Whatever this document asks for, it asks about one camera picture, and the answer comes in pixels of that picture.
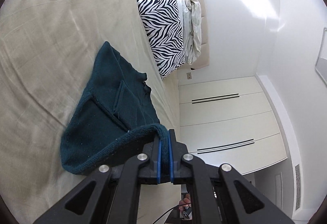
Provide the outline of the person's right hand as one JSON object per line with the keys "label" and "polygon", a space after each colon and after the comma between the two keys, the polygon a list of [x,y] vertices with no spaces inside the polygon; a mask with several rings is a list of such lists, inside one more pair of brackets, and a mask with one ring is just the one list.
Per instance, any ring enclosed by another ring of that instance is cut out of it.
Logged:
{"label": "person's right hand", "polygon": [[183,212],[189,209],[190,207],[191,207],[191,197],[190,194],[187,193],[185,194],[184,198],[180,200],[180,202],[178,203],[178,209],[180,213],[183,214]]}

